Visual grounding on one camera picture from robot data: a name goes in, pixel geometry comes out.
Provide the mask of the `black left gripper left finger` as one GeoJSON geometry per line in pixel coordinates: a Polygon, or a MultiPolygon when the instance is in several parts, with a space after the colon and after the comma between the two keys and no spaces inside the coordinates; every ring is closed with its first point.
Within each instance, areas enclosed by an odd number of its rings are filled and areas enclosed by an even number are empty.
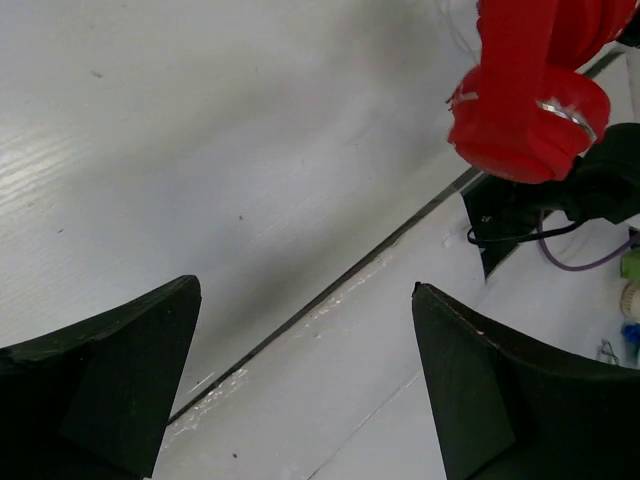
{"type": "Polygon", "coordinates": [[[2,478],[151,477],[200,306],[185,275],[2,348],[2,478]]]}

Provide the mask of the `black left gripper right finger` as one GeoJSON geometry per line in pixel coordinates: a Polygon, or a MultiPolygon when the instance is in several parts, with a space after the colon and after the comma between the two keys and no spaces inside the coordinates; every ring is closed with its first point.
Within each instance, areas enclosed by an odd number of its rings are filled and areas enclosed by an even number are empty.
{"type": "Polygon", "coordinates": [[[450,479],[635,479],[639,374],[550,346],[419,283],[412,317],[450,479]]]}

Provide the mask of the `red headphones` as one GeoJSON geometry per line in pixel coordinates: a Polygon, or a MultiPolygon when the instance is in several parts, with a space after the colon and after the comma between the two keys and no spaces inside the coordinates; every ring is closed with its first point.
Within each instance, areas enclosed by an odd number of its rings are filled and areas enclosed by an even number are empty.
{"type": "Polygon", "coordinates": [[[561,181],[600,141],[611,104],[579,73],[636,1],[480,1],[481,58],[450,99],[448,141],[470,165],[525,184],[561,181]]]}

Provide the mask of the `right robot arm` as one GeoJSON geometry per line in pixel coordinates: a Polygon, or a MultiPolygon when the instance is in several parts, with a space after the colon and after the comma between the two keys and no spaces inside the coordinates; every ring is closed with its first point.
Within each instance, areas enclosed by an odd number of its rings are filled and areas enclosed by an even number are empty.
{"type": "Polygon", "coordinates": [[[463,194],[467,240],[490,275],[519,245],[567,235],[592,220],[617,225],[639,214],[639,125],[608,127],[568,177],[528,185],[486,176],[463,194]]]}

